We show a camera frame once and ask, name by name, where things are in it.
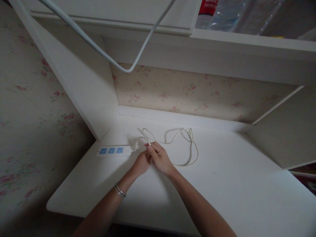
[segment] silver bracelet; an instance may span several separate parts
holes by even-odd
[[[126,194],[122,190],[120,190],[118,183],[114,185],[114,188],[121,197],[126,198]]]

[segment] desk surface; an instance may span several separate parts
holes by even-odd
[[[100,158],[98,149],[132,145],[143,127],[158,141],[165,136],[170,141],[179,128],[192,128],[199,160],[177,169],[238,236],[315,236],[316,197],[247,135],[126,116],[120,116],[102,140],[94,143],[50,198],[47,209],[87,216],[137,156]],[[164,147],[173,163],[185,163],[189,158],[189,142],[182,136]],[[192,151],[194,160],[196,151]],[[114,222],[198,235],[176,189],[154,167],[132,185]]]

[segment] white power strip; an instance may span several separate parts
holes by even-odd
[[[129,156],[133,150],[130,146],[103,146],[98,150],[97,156],[117,156],[117,155],[125,155]]]

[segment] power cord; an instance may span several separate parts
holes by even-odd
[[[48,7],[52,12],[54,12],[57,16],[59,16],[64,22],[66,22],[85,42],[87,42],[95,51],[97,51],[99,54],[101,54],[103,57],[108,59],[111,63],[113,63],[118,69],[120,69],[123,72],[130,73],[135,68],[136,64],[139,61],[139,58],[141,57],[144,48],[146,47],[146,44],[148,43],[149,38],[151,37],[152,33],[156,29],[156,27],[159,25],[159,23],[162,21],[162,19],[165,17],[165,15],[168,13],[172,5],[174,4],[175,0],[171,0],[168,7],[165,9],[163,14],[159,17],[157,22],[152,27],[151,31],[149,32],[146,40],[143,43],[143,46],[141,50],[139,51],[135,62],[131,66],[130,69],[122,68],[117,62],[114,61],[106,52],[104,52],[74,21],[70,18],[60,7],[58,7],[55,3],[53,3],[50,0],[39,0],[42,4],[44,4],[46,7]]]
[[[135,150],[135,151],[140,152],[140,151],[139,151],[139,145],[138,145],[138,140],[139,140],[139,139],[144,139],[149,145],[151,145],[151,143],[150,143],[150,141],[149,141],[149,137],[146,136],[146,134],[144,133],[144,130],[151,134],[151,136],[154,138],[155,142],[157,141],[156,138],[155,138],[155,136],[154,136],[150,131],[148,131],[148,129],[143,128],[143,129],[142,129],[142,134],[143,134],[144,136],[137,138],[137,140],[136,140],[136,142],[135,142],[135,145],[134,145],[134,150]],[[172,142],[175,140],[176,136],[177,136],[180,132],[183,132],[183,131],[185,131],[185,132],[189,135],[191,144],[193,143],[193,144],[195,145],[195,148],[196,148],[196,150],[197,150],[197,158],[196,158],[195,161],[192,162],[191,164],[187,164],[187,165],[177,165],[177,164],[172,163],[174,166],[190,166],[190,165],[193,165],[193,164],[198,160],[198,147],[197,147],[195,141],[193,140],[192,128],[182,129],[182,130],[178,131],[178,132],[176,133],[176,135],[174,136],[174,138],[171,140],[171,142],[168,142],[168,143],[160,142],[160,143],[166,144],[166,145],[172,143]]]

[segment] red label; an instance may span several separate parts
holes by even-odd
[[[202,0],[201,8],[198,14],[207,14],[213,16],[216,10],[218,0]]]

